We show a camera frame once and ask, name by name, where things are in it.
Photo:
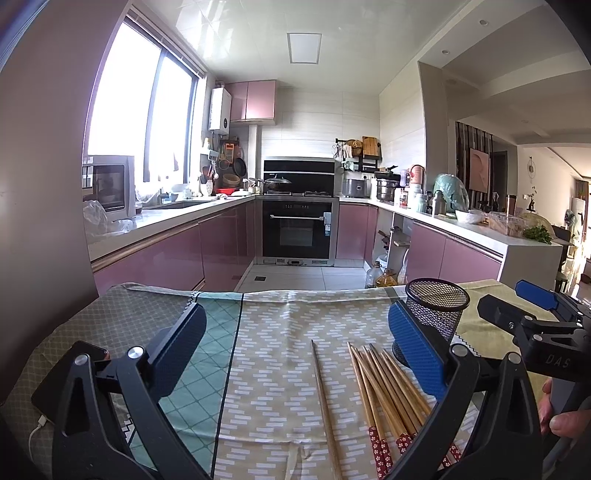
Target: built-in oven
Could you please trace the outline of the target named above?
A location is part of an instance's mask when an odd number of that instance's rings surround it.
[[[262,207],[262,262],[273,265],[335,264],[338,199],[265,197]]]

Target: microwave oven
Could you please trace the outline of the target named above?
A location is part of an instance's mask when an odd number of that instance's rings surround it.
[[[89,155],[82,161],[82,186],[91,189],[84,200],[98,200],[109,220],[135,217],[134,157]]]

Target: plastic container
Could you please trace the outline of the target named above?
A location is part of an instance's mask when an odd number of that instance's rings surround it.
[[[365,288],[375,288],[376,280],[382,276],[380,265],[380,262],[376,260],[374,266],[368,270],[365,276]]]
[[[394,270],[387,268],[386,271],[375,281],[375,286],[381,287],[395,287],[398,285],[397,275]]]
[[[505,213],[491,212],[488,214],[488,228],[503,235],[521,238],[525,230],[525,221]]]

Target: stove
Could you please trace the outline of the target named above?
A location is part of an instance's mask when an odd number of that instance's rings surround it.
[[[289,180],[281,192],[265,186],[261,202],[262,249],[256,262],[270,265],[335,264],[339,199],[332,158],[267,157],[264,180]]]

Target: countertop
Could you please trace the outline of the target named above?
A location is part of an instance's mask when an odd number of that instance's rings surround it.
[[[557,244],[547,245],[527,238],[514,238],[495,232],[488,227],[480,225],[468,225],[460,223],[457,220],[446,218],[443,216],[432,217],[426,213],[413,212],[406,208],[390,205],[389,203],[381,202],[376,199],[357,199],[349,197],[339,197],[340,203],[365,203],[368,205],[375,205],[384,210],[394,212],[398,215],[426,223],[434,228],[464,238],[476,245],[480,245],[488,250],[496,252],[500,255],[505,255],[509,247],[532,247],[532,248],[547,248],[557,247]]]
[[[88,246],[90,261],[109,255],[140,240],[164,232],[176,226],[212,215],[213,213],[251,202],[256,195],[228,197],[223,200],[180,209],[143,210],[133,219],[133,229],[128,233],[112,236]]]

